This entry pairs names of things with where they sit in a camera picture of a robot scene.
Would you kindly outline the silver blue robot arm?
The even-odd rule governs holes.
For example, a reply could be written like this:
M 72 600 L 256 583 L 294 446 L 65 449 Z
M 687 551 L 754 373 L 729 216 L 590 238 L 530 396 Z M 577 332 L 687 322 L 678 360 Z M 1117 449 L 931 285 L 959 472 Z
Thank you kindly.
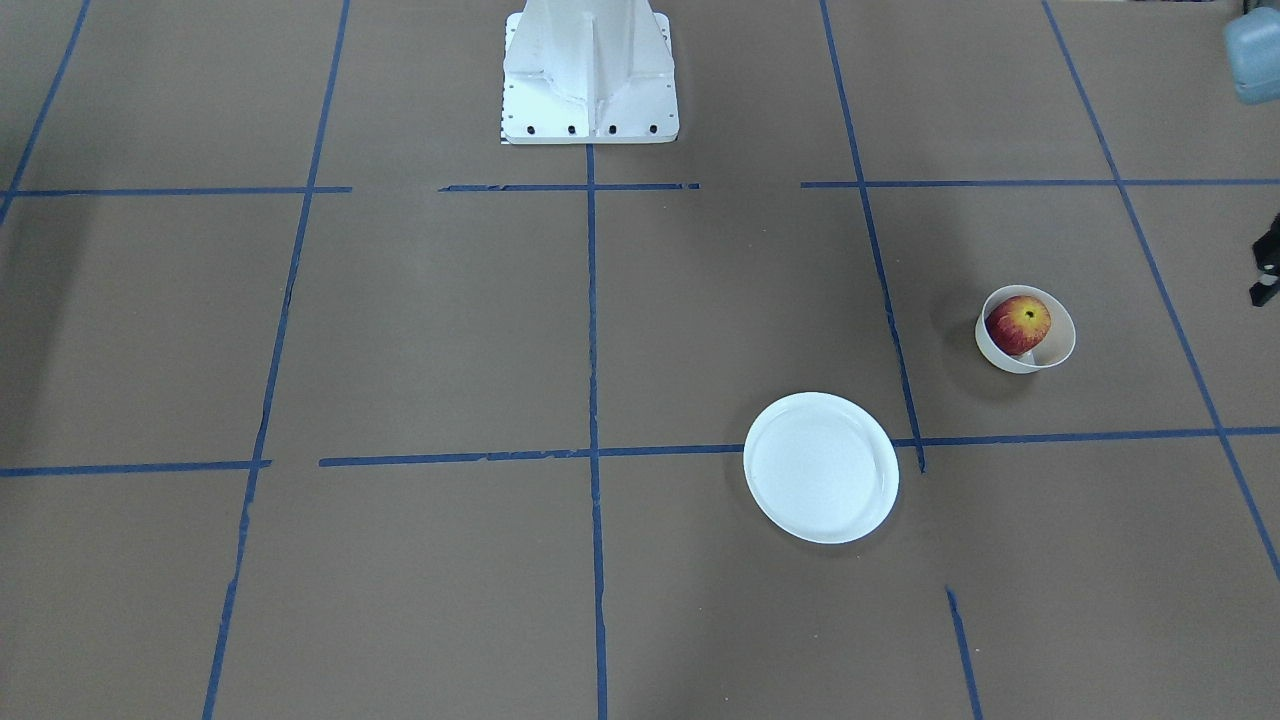
M 1243 1 L 1222 29 L 1238 100 L 1254 106 L 1279 97 L 1279 1 Z

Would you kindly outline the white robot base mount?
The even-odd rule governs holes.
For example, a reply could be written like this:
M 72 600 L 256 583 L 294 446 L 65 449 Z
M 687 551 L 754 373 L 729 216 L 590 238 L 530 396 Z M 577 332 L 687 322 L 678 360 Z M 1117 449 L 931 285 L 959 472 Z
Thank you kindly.
M 500 141 L 671 143 L 669 18 L 649 1 L 527 1 L 504 24 Z

